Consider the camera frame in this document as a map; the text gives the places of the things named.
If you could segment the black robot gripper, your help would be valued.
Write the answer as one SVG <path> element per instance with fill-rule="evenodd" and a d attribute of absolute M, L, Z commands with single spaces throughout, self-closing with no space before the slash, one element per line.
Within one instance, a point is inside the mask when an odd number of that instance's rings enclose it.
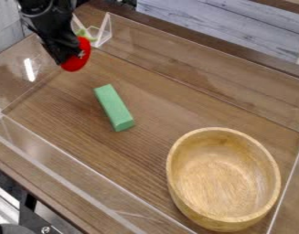
<path fill-rule="evenodd" d="M 71 21 L 78 0 L 18 0 L 20 16 L 58 65 L 82 52 Z"/>

